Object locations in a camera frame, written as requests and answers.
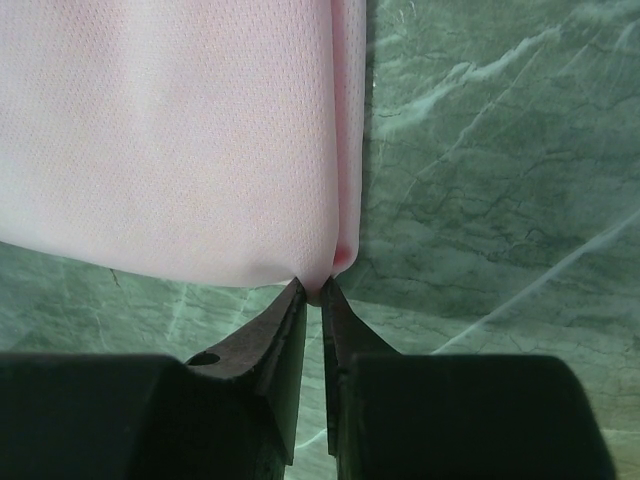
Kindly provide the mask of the pink t shirt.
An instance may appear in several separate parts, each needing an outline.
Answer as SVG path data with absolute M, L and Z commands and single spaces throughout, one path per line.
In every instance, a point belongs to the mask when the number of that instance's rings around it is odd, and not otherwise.
M 359 249 L 363 1 L 5 1 L 1 239 L 309 293 Z

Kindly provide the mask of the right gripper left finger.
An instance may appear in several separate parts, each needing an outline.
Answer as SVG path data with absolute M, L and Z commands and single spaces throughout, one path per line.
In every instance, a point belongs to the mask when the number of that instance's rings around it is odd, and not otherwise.
M 258 403 L 286 465 L 294 459 L 306 324 L 305 289 L 293 279 L 262 313 L 186 362 Z

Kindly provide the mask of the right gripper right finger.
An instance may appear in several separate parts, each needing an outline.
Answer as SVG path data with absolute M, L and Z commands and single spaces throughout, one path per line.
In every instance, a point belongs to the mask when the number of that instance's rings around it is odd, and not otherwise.
M 399 355 L 399 352 L 360 319 L 338 282 L 330 277 L 320 292 L 326 394 L 327 441 L 338 456 L 342 384 L 355 354 Z

